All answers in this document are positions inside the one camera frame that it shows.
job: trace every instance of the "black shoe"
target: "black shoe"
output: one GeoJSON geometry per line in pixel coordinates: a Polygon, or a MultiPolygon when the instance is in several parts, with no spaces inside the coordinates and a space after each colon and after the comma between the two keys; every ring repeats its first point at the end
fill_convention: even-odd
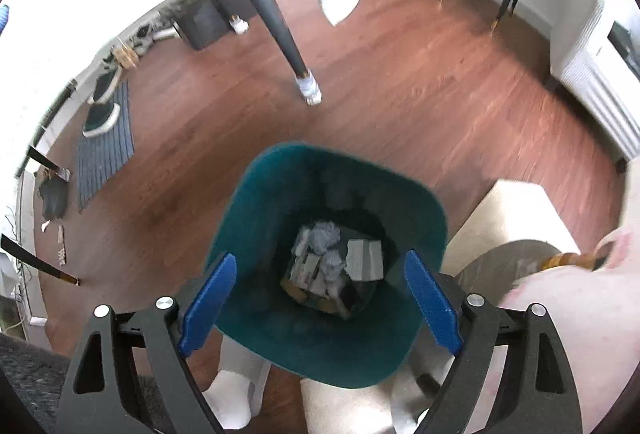
{"type": "Polygon", "coordinates": [[[82,134],[86,138],[99,137],[110,131],[118,122],[120,116],[120,105],[113,100],[106,104],[94,104],[89,108],[89,114],[84,121],[82,134]]]}
{"type": "Polygon", "coordinates": [[[105,57],[102,57],[102,65],[105,68],[115,68],[117,64],[118,61],[116,61],[116,56],[113,55],[113,46],[111,46],[109,53],[105,57]]]}
{"type": "Polygon", "coordinates": [[[113,92],[118,87],[118,82],[122,75],[122,66],[117,65],[113,68],[109,68],[102,75],[100,75],[95,81],[94,92],[87,100],[89,105],[104,104],[107,100],[113,97],[113,92]]]}

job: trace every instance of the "white sole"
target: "white sole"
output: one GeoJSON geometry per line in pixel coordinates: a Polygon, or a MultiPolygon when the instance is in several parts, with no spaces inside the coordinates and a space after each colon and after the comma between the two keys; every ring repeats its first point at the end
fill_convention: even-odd
{"type": "Polygon", "coordinates": [[[94,94],[91,93],[89,100],[86,101],[87,104],[89,104],[90,106],[93,106],[94,104],[104,104],[107,100],[113,97],[113,92],[118,87],[118,83],[120,82],[121,76],[122,76],[122,66],[118,65],[116,74],[113,76],[113,79],[111,79],[111,82],[107,90],[102,94],[102,96],[98,100],[94,100],[94,94]]]}
{"type": "Polygon", "coordinates": [[[118,117],[119,116],[120,116],[120,105],[114,103],[113,104],[113,111],[111,112],[111,115],[109,115],[109,118],[107,119],[107,121],[103,125],[101,125],[100,127],[96,127],[95,129],[92,129],[91,131],[85,131],[83,129],[82,130],[82,134],[86,138],[99,137],[100,135],[103,135],[103,134],[107,133],[108,131],[111,131],[113,126],[116,125],[116,122],[118,121],[118,117]]]}

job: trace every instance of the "wooden floor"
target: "wooden floor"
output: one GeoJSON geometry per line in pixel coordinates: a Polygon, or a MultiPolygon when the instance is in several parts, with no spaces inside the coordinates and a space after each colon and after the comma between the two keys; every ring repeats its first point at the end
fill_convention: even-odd
{"type": "MultiPolygon", "coordinates": [[[[542,185],[581,249],[615,227],[623,181],[585,125],[549,94],[548,42],[518,18],[492,37],[488,0],[361,0],[331,27],[316,0],[277,0],[322,87],[308,108],[273,39],[251,20],[202,52],[158,44],[129,74],[135,155],[82,212],[63,222],[66,270],[42,276],[46,331],[71,354],[94,307],[145,307],[200,271],[238,177],[261,150],[306,140],[380,163],[433,188],[453,235],[500,177],[542,185]]],[[[73,169],[84,111],[50,157],[73,169]]],[[[57,258],[56,227],[36,249],[57,258]]],[[[216,373],[220,336],[190,366],[216,373]]],[[[274,368],[248,432],[306,432],[298,378],[274,368]]]]}

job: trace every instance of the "person's foot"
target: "person's foot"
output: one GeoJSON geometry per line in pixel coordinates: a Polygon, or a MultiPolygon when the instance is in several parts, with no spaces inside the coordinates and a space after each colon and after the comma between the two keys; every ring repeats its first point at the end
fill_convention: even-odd
{"type": "Polygon", "coordinates": [[[89,105],[104,104],[111,99],[113,92],[118,87],[121,75],[122,66],[120,65],[113,66],[101,74],[95,81],[94,92],[87,100],[87,103],[89,105]]]}
{"type": "Polygon", "coordinates": [[[120,105],[109,100],[106,104],[94,104],[84,121],[82,134],[86,138],[99,137],[110,131],[118,122],[120,105]]]}
{"type": "Polygon", "coordinates": [[[223,429],[241,429],[251,420],[250,386],[247,377],[222,369],[203,391],[205,401],[223,429]]]}

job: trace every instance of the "dark gray sneaker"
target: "dark gray sneaker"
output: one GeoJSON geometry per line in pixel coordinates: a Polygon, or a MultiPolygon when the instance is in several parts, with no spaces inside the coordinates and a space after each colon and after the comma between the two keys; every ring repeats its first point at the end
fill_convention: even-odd
{"type": "Polygon", "coordinates": [[[131,47],[138,57],[146,55],[154,44],[153,27],[151,24],[140,26],[136,35],[131,38],[131,47]]]}
{"type": "Polygon", "coordinates": [[[104,104],[107,100],[113,97],[113,92],[118,87],[120,77],[122,76],[122,66],[119,64],[109,68],[102,73],[95,81],[94,92],[87,100],[89,105],[104,104]]]}
{"type": "Polygon", "coordinates": [[[118,122],[120,105],[113,100],[105,104],[94,104],[89,108],[89,114],[84,121],[82,134],[86,138],[99,137],[111,130],[118,122]]]}

